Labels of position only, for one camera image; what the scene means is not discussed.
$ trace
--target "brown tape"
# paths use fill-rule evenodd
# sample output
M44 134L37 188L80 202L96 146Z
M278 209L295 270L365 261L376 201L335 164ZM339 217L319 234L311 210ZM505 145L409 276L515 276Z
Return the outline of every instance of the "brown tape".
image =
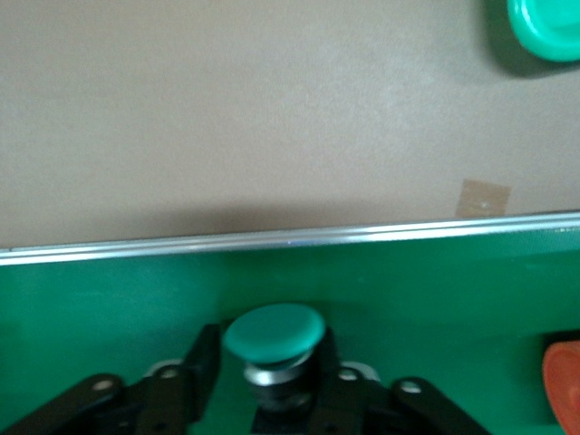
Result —
M464 179L455 216L458 218L485 218L504 216L511 188L499 184Z

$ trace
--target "screw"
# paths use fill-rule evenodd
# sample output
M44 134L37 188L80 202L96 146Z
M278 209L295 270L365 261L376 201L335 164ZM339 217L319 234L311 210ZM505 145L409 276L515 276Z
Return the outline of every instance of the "screw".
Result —
M359 375L353 369L341 369L338 372L338 377L343 381L356 381L359 379Z
M109 379L105 379L104 381L98 381L93 386L92 389L96 392L102 392L103 390L109 390L112 387L113 383Z
M419 384L413 382L413 381L403 381L401 382L401 389L404 392L407 392L409 394L418 394L421 392L421 387L419 386Z
M161 373L161 379L175 378L179 372L176 369L167 369Z

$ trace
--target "teal button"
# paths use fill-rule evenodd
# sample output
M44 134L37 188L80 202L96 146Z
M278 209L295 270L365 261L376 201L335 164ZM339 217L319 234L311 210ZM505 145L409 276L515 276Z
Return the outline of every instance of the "teal button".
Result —
M299 357L324 335L324 319L301 304L272 304L252 310L230 325L224 345L253 364L272 364Z

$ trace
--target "cardboard surface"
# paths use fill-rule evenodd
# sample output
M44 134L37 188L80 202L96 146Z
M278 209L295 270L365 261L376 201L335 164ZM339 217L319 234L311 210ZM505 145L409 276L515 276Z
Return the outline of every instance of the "cardboard surface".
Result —
M577 208L580 71L505 2L0 4L0 247Z

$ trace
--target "metal strip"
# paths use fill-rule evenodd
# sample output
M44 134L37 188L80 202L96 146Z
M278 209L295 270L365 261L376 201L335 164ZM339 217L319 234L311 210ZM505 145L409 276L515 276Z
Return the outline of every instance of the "metal strip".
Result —
M327 227L0 250L0 266L194 252L314 247L580 228L580 212L370 227Z

